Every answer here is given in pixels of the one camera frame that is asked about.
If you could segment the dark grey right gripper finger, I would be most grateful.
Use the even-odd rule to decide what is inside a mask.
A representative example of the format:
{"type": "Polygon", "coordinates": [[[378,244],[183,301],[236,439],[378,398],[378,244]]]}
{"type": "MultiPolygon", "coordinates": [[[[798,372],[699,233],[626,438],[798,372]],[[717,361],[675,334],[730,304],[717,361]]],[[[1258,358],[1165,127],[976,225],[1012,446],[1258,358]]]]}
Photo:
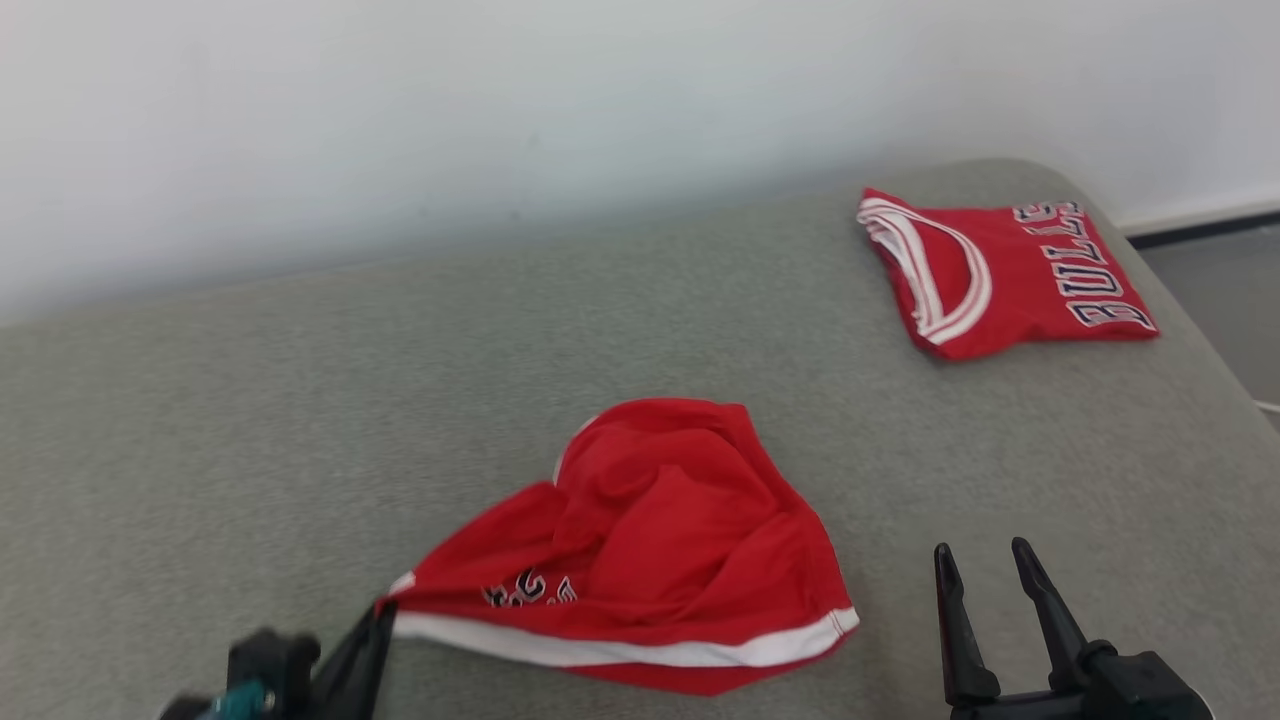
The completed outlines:
{"type": "Polygon", "coordinates": [[[1050,579],[1050,574],[1044,570],[1030,542],[1023,537],[1014,537],[1011,551],[1021,588],[1036,606],[1039,628],[1050,656],[1050,689],[1083,689],[1085,675],[1076,659],[1085,646],[1085,637],[1079,624],[1050,579]]]}
{"type": "Polygon", "coordinates": [[[998,678],[980,656],[964,596],[965,587],[948,544],[934,547],[943,697],[948,706],[993,703],[1001,694],[998,678]]]}

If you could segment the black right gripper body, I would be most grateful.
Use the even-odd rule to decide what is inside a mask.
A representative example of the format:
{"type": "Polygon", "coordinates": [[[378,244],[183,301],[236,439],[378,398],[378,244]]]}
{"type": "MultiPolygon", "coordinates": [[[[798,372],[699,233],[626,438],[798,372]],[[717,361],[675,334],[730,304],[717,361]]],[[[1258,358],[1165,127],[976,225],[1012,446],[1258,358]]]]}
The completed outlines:
{"type": "Polygon", "coordinates": [[[1091,719],[1083,691],[1037,691],[998,697],[948,692],[950,719],[1091,719]]]}

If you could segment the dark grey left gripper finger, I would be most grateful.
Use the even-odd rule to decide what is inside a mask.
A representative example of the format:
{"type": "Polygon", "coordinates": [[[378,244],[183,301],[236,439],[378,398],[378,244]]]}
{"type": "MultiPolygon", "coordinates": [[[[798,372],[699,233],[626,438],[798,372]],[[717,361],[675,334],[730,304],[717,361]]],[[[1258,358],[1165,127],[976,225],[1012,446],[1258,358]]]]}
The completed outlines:
{"type": "Polygon", "coordinates": [[[314,676],[311,719],[372,719],[393,639],[398,603],[374,605],[314,676]]]}

